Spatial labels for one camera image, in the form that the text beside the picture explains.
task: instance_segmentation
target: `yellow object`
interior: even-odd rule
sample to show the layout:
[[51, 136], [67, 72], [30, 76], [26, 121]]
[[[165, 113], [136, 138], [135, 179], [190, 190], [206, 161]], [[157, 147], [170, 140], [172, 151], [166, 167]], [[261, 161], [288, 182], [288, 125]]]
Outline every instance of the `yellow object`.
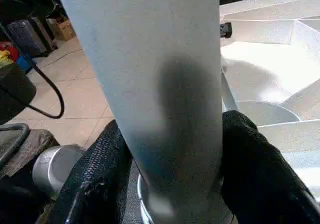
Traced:
[[13, 61], [10, 59], [10, 52], [8, 50], [0, 51], [0, 68], [12, 63]]

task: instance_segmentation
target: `black glove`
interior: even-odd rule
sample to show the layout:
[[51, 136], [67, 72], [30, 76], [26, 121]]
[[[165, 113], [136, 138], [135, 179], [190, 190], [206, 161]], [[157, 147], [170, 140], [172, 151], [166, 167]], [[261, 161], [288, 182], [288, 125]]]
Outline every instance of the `black glove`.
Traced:
[[256, 125], [237, 111], [222, 120], [222, 196], [239, 224], [320, 223], [310, 191]]
[[116, 121], [74, 165], [49, 224], [122, 223], [132, 157]]

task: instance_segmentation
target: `red object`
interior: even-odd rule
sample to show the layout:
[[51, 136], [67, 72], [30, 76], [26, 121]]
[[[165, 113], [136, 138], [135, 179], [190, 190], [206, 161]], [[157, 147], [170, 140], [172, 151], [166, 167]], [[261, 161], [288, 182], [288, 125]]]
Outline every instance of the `red object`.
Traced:
[[10, 58], [15, 62], [19, 57], [19, 50], [13, 46], [11, 42], [0, 42], [0, 50], [8, 50]]

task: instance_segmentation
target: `white curved surface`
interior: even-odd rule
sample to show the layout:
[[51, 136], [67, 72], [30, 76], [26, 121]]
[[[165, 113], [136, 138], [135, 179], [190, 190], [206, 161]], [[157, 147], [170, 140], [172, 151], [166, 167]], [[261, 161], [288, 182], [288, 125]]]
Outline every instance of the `white curved surface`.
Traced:
[[281, 104], [320, 78], [320, 65], [298, 46], [234, 42], [221, 55], [237, 101]]
[[238, 101], [240, 112], [249, 117], [257, 126], [300, 121], [292, 111], [264, 101]]
[[260, 126], [259, 132], [281, 152], [320, 150], [320, 120]]

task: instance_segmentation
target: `metal container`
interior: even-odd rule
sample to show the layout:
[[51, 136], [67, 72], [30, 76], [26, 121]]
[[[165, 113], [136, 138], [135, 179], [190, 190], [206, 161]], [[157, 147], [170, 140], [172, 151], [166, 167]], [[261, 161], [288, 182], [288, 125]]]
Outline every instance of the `metal container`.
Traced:
[[34, 183], [55, 200], [73, 166], [84, 153], [77, 145], [55, 146], [45, 150], [33, 166]]

